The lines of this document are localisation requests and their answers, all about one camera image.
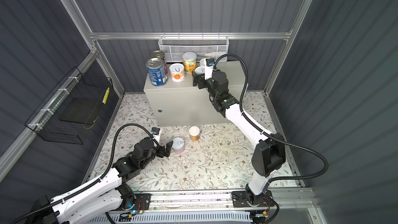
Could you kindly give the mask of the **yellow label can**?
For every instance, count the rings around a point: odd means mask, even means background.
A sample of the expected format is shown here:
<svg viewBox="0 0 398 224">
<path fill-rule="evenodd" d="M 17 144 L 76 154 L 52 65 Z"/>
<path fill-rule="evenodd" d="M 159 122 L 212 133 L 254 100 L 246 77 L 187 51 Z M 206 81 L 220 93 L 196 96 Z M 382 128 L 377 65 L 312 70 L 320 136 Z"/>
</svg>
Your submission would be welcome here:
<svg viewBox="0 0 398 224">
<path fill-rule="evenodd" d="M 194 71 L 197 75 L 204 75 L 205 74 L 205 67 L 199 66 Z"/>
</svg>

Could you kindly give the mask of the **green label can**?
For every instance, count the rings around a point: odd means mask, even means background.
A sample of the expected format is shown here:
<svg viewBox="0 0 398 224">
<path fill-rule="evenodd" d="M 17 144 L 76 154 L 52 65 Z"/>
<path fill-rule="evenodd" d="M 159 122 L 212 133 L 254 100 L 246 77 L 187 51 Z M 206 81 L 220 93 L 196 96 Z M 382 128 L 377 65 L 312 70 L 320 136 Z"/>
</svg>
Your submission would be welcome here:
<svg viewBox="0 0 398 224">
<path fill-rule="evenodd" d="M 200 60 L 200 66 L 206 66 L 206 58 Z"/>
</svg>

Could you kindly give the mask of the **pink label can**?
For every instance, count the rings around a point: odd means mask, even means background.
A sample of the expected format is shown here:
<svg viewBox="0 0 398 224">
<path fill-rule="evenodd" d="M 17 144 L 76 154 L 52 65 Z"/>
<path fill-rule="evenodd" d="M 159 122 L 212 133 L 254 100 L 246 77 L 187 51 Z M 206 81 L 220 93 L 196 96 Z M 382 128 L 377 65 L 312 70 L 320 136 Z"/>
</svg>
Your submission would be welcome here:
<svg viewBox="0 0 398 224">
<path fill-rule="evenodd" d="M 183 138 L 177 137 L 173 139 L 172 149 L 176 153 L 182 153 L 185 150 L 185 141 Z"/>
</svg>

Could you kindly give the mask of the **yellow green can plastic lid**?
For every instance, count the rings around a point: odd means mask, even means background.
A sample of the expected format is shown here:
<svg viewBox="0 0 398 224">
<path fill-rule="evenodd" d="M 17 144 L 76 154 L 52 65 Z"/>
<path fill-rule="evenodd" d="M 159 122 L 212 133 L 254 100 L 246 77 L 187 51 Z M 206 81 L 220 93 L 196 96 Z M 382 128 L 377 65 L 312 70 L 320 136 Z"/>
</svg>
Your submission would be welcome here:
<svg viewBox="0 0 398 224">
<path fill-rule="evenodd" d="M 191 74 L 197 68 L 197 54 L 194 52 L 185 52 L 182 54 L 184 70 Z"/>
</svg>

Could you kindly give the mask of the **orange label can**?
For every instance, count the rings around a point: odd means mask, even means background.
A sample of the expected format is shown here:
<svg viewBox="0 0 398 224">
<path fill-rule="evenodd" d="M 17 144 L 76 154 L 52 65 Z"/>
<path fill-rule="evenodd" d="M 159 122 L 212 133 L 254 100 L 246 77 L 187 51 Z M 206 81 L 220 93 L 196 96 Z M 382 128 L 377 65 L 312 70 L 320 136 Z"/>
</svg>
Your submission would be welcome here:
<svg viewBox="0 0 398 224">
<path fill-rule="evenodd" d="M 170 65 L 171 79 L 174 82 L 182 82 L 185 79 L 184 65 L 181 63 L 174 63 Z"/>
</svg>

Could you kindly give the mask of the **orange fruit can white lid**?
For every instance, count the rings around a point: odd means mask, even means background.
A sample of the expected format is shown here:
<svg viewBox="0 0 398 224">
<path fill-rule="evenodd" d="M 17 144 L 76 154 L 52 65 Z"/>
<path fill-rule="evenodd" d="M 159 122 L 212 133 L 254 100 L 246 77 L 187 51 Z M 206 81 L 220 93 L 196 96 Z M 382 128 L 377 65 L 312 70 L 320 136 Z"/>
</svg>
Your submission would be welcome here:
<svg viewBox="0 0 398 224">
<path fill-rule="evenodd" d="M 199 137 L 200 137 L 200 132 L 201 132 L 201 130 L 200 130 L 199 127 L 197 127 L 197 126 L 192 126 L 192 127 L 189 129 L 190 140 L 192 140 L 192 141 L 197 141 L 197 140 L 199 139 Z"/>
</svg>

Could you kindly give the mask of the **blue label tin can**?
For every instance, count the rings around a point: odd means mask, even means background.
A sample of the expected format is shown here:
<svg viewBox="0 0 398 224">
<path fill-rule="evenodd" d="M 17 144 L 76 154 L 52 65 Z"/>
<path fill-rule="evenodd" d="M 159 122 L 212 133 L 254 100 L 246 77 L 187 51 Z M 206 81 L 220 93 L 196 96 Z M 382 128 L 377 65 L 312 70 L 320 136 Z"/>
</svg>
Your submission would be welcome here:
<svg viewBox="0 0 398 224">
<path fill-rule="evenodd" d="M 151 58 L 146 61 L 146 69 L 150 82 L 157 87 L 164 86 L 167 79 L 167 72 L 165 69 L 165 63 L 160 58 Z"/>
</svg>

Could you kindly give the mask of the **dark tomato tin can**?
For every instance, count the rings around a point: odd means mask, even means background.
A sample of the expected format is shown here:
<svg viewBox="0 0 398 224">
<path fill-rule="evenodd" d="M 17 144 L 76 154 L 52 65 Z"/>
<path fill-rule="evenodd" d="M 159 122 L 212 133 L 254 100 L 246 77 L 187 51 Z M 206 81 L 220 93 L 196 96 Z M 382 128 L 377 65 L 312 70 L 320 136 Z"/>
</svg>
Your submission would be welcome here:
<svg viewBox="0 0 398 224">
<path fill-rule="evenodd" d="M 165 53 L 161 50 L 155 50 L 150 54 L 150 58 L 158 58 L 158 59 L 165 59 Z"/>
</svg>

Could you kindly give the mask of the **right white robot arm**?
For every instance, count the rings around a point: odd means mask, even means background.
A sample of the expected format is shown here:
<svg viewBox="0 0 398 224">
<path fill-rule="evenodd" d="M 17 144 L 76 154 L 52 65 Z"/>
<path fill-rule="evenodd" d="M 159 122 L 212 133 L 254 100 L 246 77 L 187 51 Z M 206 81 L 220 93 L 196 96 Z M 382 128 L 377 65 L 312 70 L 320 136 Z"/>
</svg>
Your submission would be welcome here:
<svg viewBox="0 0 398 224">
<path fill-rule="evenodd" d="M 205 74 L 196 72 L 193 72 L 192 76 L 193 86 L 207 89 L 214 109 L 235 124 L 252 143 L 254 153 L 251 163 L 255 172 L 246 185 L 244 199 L 250 206 L 258 206 L 265 198 L 273 174 L 286 162 L 285 146 L 276 141 L 277 138 L 282 138 L 282 135 L 257 129 L 260 127 L 259 123 L 250 117 L 243 110 L 241 103 L 229 93 L 226 73 L 215 71 L 209 79 L 205 78 Z"/>
</svg>

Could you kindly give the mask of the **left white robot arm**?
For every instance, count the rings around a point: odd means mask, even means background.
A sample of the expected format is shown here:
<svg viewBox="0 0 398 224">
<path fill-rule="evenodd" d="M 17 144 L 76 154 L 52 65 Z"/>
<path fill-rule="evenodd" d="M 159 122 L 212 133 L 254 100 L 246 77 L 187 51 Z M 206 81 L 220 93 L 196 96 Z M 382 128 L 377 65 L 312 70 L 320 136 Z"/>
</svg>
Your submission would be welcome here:
<svg viewBox="0 0 398 224">
<path fill-rule="evenodd" d="M 27 224 L 82 224 L 109 211 L 121 209 L 137 214 L 144 209 L 127 181 L 138 176 L 155 157 L 169 157 L 173 142 L 155 149 L 154 141 L 145 138 L 134 150 L 118 159 L 107 173 L 54 197 L 42 197 L 32 207 Z"/>
</svg>

